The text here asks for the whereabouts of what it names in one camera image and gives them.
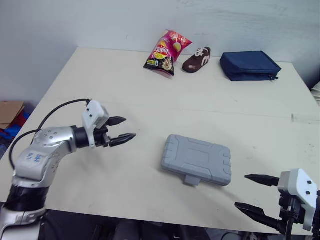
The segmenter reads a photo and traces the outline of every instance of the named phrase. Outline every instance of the chip bag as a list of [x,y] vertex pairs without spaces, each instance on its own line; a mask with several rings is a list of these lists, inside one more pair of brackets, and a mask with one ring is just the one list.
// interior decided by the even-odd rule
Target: chip bag
[[181,52],[190,44],[192,42],[179,33],[166,30],[143,67],[151,70],[160,70],[174,76],[174,62],[177,61]]

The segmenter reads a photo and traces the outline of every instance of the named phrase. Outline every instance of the gray plastic case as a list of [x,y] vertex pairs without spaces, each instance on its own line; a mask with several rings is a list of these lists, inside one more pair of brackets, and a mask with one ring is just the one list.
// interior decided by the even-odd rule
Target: gray plastic case
[[230,149],[179,135],[165,143],[162,168],[185,175],[184,183],[197,186],[200,180],[226,186],[231,182]]

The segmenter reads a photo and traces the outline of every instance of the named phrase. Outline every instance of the navy blue pouch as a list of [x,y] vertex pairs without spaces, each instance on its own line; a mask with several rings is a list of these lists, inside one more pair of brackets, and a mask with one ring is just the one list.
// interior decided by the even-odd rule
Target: navy blue pouch
[[225,52],[220,65],[231,81],[275,80],[281,70],[263,51]]

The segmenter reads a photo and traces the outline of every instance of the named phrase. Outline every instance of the brown shoe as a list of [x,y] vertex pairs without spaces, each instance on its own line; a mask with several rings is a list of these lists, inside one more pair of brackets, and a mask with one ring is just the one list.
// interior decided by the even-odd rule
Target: brown shoe
[[210,54],[210,47],[206,46],[204,48],[198,48],[196,53],[184,62],[182,69],[188,73],[195,73],[199,71],[200,68],[209,62]]

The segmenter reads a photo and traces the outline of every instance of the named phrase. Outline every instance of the tabletop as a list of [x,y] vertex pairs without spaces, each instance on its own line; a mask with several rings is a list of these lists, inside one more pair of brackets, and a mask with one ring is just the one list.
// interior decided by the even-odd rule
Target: tabletop
[[[60,163],[49,190],[49,209],[238,231],[275,233],[241,213],[235,202],[264,209],[279,218],[280,194],[244,178],[247,174],[279,177],[304,169],[319,182],[319,107],[291,63],[275,81],[231,82],[218,57],[197,73],[181,70],[189,57],[175,63],[175,76],[144,69],[149,53],[78,48],[20,134],[36,129],[56,106],[92,98],[111,116],[127,121],[109,128],[109,135],[136,133],[113,148],[79,149]],[[61,108],[45,127],[82,126],[83,103]],[[192,187],[161,169],[170,134],[228,147],[232,180],[228,186],[201,182]],[[26,137],[13,158],[30,143]],[[0,161],[0,201],[11,187],[8,152]],[[293,234],[307,235],[302,225]]]

